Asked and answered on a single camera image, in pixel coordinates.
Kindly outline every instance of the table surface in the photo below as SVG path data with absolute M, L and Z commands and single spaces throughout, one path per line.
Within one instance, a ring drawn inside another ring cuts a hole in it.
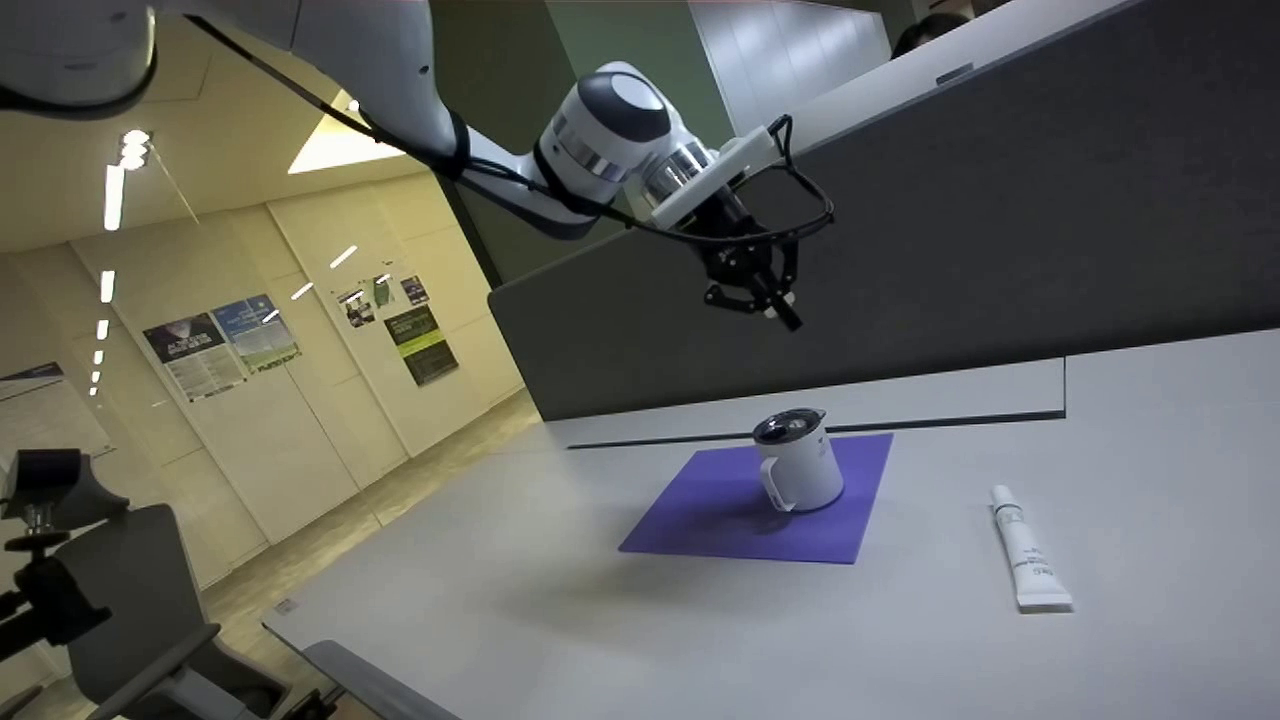
M 269 630 L 465 720 L 1270 720 L 1280 333 L 1066 362 L 1066 421 L 897 433 L 854 565 L 625 556 L 699 448 L 536 430 Z M 1075 614 L 1018 618 L 1008 483 Z

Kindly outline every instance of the white tube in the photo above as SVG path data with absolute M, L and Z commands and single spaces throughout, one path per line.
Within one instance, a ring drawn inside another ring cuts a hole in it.
M 1057 581 L 1051 565 L 1042 562 L 1035 534 L 1024 522 L 1018 499 L 995 483 L 991 490 L 991 522 L 1002 545 L 1013 601 L 1018 614 L 1066 614 L 1070 594 Z

